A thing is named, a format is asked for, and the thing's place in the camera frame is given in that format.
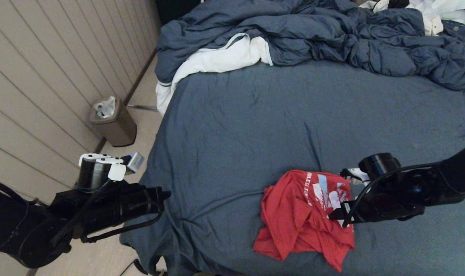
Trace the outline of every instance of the red t-shirt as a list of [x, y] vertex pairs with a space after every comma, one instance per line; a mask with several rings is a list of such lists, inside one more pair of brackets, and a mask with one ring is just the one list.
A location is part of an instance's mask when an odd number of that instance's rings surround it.
[[340, 226], [328, 215], [351, 199], [350, 184], [339, 175], [293, 170], [265, 189], [255, 252], [285, 260], [290, 252], [318, 251], [341, 272], [343, 259], [353, 250], [353, 226]]

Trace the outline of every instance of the bed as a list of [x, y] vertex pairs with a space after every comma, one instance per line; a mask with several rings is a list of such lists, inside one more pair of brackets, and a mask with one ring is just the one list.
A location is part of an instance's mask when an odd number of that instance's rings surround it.
[[[299, 39], [282, 33], [298, 23], [288, 19], [237, 29], [245, 19], [299, 13], [335, 18], [317, 26], [337, 34], [337, 44], [329, 40], [333, 33], [288, 42]], [[362, 25], [349, 30], [348, 19], [367, 24], [374, 16], [344, 0], [209, 0], [163, 27], [156, 74], [163, 87], [173, 86], [172, 97], [140, 183], [172, 196], [156, 224], [120, 237], [147, 271], [163, 256], [171, 276], [337, 274], [319, 253], [279, 262], [253, 252], [264, 188], [291, 169], [338, 173], [378, 152], [421, 164], [465, 147], [465, 26], [443, 22], [447, 31], [424, 37], [417, 11], [389, 9], [371, 23], [368, 54], [361, 52]], [[406, 33], [384, 36], [377, 26]], [[174, 82], [193, 53], [218, 49], [235, 33], [262, 37], [274, 66], [260, 56], [251, 66]], [[285, 52], [292, 47], [293, 54]], [[401, 49], [415, 54], [408, 54], [413, 67], [398, 56]], [[353, 186], [355, 194], [360, 189]], [[355, 246], [341, 275], [465, 275], [465, 201], [427, 208], [406, 222], [357, 224]]]

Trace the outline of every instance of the small trash bin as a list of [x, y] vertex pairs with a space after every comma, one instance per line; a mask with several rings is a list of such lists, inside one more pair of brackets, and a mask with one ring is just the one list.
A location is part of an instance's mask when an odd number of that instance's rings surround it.
[[89, 121], [113, 147], [125, 147], [135, 142], [137, 125], [118, 97], [111, 117], [99, 118], [96, 116], [96, 110], [91, 109]]

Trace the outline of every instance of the wooden floor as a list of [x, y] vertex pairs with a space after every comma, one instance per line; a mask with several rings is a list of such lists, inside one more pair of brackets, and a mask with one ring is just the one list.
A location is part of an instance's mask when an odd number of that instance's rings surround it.
[[[157, 78], [154, 74], [156, 62], [157, 58], [154, 58], [132, 96], [130, 104], [156, 105], [154, 92], [157, 84]], [[113, 148], [107, 142], [101, 152], [117, 157], [139, 152], [147, 158], [154, 144], [162, 117], [157, 112], [134, 108], [128, 110], [138, 126], [135, 143], [128, 147]], [[138, 173], [125, 177], [125, 180], [129, 183], [138, 182], [144, 171], [145, 162]], [[71, 246], [70, 253], [63, 254], [53, 263], [38, 269], [36, 276], [119, 276], [125, 267], [137, 258], [137, 254], [132, 248], [120, 244], [118, 236], [87, 244], [73, 240]], [[162, 259], [157, 266], [158, 270], [166, 269]], [[142, 274], [134, 266], [131, 266], [124, 275], [141, 276]]]

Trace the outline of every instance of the wood paneled wall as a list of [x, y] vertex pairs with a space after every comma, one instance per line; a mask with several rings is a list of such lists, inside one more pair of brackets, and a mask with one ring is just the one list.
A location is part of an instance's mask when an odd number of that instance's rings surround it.
[[47, 203], [72, 187], [92, 104], [125, 98], [159, 28], [153, 0], [0, 0], [0, 182]]

